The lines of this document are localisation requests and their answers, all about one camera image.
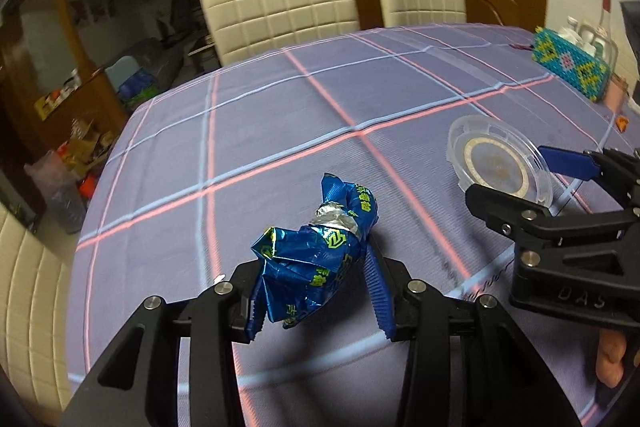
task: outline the silver foil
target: silver foil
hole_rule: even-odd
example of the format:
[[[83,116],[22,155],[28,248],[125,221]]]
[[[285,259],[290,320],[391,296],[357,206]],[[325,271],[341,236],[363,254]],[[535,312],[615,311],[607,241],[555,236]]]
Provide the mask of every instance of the silver foil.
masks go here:
[[[358,224],[353,217],[343,210],[341,204],[335,201],[327,201],[316,210],[316,217],[309,222],[310,225],[322,225],[331,229],[346,230],[353,233],[358,240],[361,238]]]

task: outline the finger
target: finger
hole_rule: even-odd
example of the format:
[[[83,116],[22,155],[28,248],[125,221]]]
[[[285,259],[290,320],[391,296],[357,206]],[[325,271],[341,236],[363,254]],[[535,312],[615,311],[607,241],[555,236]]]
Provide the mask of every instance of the finger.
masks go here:
[[[598,350],[598,358],[596,360],[596,376],[598,380],[607,387],[614,388],[622,380],[624,372],[622,362],[611,362],[605,353]]]
[[[621,331],[600,330],[599,347],[611,362],[619,362],[625,356],[626,336]]]

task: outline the cabinet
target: cabinet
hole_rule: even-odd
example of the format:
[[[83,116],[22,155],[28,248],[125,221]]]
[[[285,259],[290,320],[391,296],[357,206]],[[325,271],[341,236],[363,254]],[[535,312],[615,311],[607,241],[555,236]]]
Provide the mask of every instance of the cabinet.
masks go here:
[[[382,28],[385,24],[382,20],[380,0],[356,0],[360,29]]]

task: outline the blue wrapper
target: blue wrapper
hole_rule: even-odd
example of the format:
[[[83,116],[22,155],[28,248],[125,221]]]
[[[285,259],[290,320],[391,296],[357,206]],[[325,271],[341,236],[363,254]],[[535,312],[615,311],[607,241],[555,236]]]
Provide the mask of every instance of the blue wrapper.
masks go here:
[[[255,298],[271,322],[295,326],[335,294],[351,266],[366,253],[378,220],[371,191],[324,174],[322,201],[309,225],[267,229],[251,247],[264,261]]]

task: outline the purple plaid tablecloth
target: purple plaid tablecloth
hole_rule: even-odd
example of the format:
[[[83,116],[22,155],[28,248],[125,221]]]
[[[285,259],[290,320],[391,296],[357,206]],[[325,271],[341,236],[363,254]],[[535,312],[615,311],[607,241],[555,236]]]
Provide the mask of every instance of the purple plaid tablecloth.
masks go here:
[[[87,213],[74,260],[66,330],[75,387],[149,295],[197,296],[255,258],[271,225],[297,230],[321,201],[324,172],[369,187],[385,254],[443,293],[479,285],[507,306],[585,425],[596,399],[597,331],[507,304],[511,242],[467,211],[446,160],[451,123],[500,118],[535,144],[574,150],[640,146],[635,115],[621,135],[588,102],[509,44],[519,28],[384,28],[300,44],[215,71],[146,102],[118,140]],[[555,197],[571,180],[556,178]],[[616,204],[584,184],[568,206]],[[266,323],[236,346],[247,425],[392,426],[407,346],[378,330],[361,273],[292,330]],[[188,342],[178,387],[188,425]]]

